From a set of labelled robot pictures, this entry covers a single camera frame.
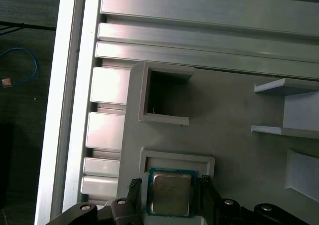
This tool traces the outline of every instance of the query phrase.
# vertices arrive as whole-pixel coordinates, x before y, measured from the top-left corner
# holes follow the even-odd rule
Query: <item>metal bolt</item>
[[[268,211],[268,212],[272,210],[272,208],[270,206],[268,206],[268,205],[262,205],[261,208],[262,208],[262,210],[265,210],[265,211]]]
[[[118,200],[118,204],[126,204],[125,200]]]
[[[88,209],[90,209],[90,205],[83,205],[82,207],[81,207],[81,209],[82,210],[88,210]]]
[[[227,205],[233,205],[234,201],[227,199],[224,201],[224,203],[226,203]]]

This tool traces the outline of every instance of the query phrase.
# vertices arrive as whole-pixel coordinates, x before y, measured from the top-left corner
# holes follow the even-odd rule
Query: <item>gray carpet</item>
[[[58,6],[59,0],[0,0],[0,20],[55,27]],[[4,207],[8,225],[34,223],[54,38],[54,31],[35,29],[0,36],[0,52],[24,47],[36,56],[39,64],[38,72],[30,82],[19,87],[0,88],[0,122],[13,124]],[[31,57],[24,52],[15,51],[0,58],[0,79],[10,77],[12,82],[18,82],[31,75],[33,69]],[[2,224],[5,221],[1,212]]]

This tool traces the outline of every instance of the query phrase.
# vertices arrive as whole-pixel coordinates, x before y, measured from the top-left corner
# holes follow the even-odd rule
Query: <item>black cable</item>
[[[28,29],[42,29],[42,30],[56,31],[55,27],[41,26],[41,25],[34,25],[34,24],[25,24],[25,23],[12,23],[12,22],[0,21],[0,25],[19,27],[19,28],[28,28]]]
[[[9,30],[9,31],[0,33],[0,36],[1,36],[1,35],[4,35],[4,34],[9,34],[9,33],[11,33],[11,32],[15,32],[15,31],[18,31],[18,30],[21,30],[21,29],[23,29],[23,28],[17,28],[17,29]]]

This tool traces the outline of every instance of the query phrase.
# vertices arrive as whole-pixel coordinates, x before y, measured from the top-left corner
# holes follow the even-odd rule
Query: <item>metal frame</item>
[[[83,151],[86,137],[87,118],[90,108],[90,91],[97,29],[100,22],[101,0],[85,0],[82,38],[79,52],[77,78],[70,131],[68,165],[65,178],[63,211],[80,201],[83,175]]]
[[[60,0],[35,212],[36,225],[47,224],[62,212],[83,2]]]

